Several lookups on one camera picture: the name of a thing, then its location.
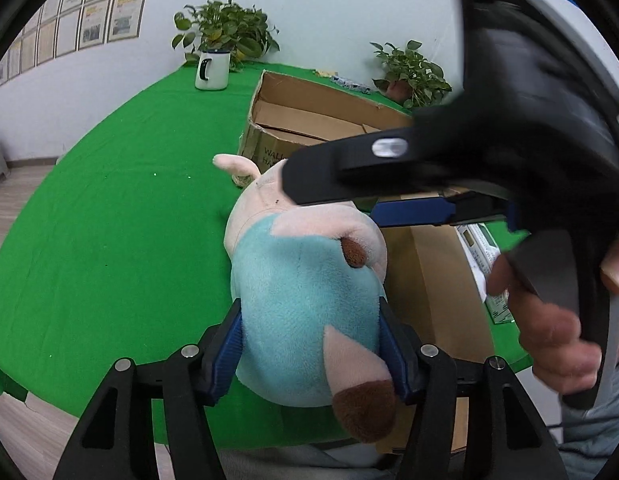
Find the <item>white wall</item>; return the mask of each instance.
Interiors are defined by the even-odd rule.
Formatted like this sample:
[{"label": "white wall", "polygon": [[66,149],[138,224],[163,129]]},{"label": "white wall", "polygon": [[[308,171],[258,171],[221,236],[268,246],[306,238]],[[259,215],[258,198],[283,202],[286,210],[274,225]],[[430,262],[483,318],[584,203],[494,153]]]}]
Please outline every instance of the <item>white wall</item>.
[{"label": "white wall", "polygon": [[[206,0],[146,0],[141,35],[75,52],[0,87],[0,140],[9,159],[61,155],[126,100],[176,70],[173,15]],[[370,41],[423,43],[459,83],[456,0],[236,0],[262,7],[281,30],[269,60],[336,70],[360,82],[381,71]]]}]

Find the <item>terracotta pot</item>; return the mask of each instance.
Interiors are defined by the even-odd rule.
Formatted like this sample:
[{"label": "terracotta pot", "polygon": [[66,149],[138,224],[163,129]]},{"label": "terracotta pot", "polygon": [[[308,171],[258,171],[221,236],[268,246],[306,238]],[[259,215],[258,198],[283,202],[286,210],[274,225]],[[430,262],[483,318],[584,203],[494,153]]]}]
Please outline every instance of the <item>terracotta pot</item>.
[{"label": "terracotta pot", "polygon": [[405,101],[412,96],[412,87],[407,81],[392,81],[387,90],[385,91],[385,97],[391,99],[395,103],[402,105]]}]

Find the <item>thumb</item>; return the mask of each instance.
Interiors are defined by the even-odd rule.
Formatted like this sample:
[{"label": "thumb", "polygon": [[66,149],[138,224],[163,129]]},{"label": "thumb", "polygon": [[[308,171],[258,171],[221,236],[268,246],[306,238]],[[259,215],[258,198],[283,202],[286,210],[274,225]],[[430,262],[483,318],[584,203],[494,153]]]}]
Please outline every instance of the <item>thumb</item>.
[{"label": "thumb", "polygon": [[601,263],[601,279],[610,292],[619,294],[619,239]]},{"label": "thumb", "polygon": [[501,254],[494,262],[492,272],[487,277],[487,293],[490,296],[498,296],[506,291],[514,280],[512,266],[505,255]]}]

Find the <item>pig ear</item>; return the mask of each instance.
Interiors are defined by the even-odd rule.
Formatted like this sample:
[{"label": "pig ear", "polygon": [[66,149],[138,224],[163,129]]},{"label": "pig ear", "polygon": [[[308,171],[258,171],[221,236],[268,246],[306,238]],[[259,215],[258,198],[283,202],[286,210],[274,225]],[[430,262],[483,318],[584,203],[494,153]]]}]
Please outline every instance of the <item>pig ear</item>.
[{"label": "pig ear", "polygon": [[257,165],[247,157],[240,155],[221,153],[214,156],[212,164],[232,176],[250,176],[255,180],[261,176]]}]

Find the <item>wooden floor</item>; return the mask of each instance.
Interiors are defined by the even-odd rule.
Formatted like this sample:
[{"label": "wooden floor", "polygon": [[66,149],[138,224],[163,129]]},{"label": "wooden floor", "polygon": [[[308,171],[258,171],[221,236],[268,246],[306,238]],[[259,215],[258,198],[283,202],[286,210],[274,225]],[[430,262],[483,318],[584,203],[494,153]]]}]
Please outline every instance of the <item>wooden floor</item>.
[{"label": "wooden floor", "polygon": [[0,246],[27,200],[40,186],[53,166],[30,166],[12,169],[0,182]]},{"label": "wooden floor", "polygon": [[[0,182],[0,246],[27,200],[53,166],[12,169]],[[0,440],[27,480],[52,480],[65,444],[77,422],[47,402],[28,394],[26,402],[0,396]],[[156,445],[161,480],[173,480],[170,454]]]}]

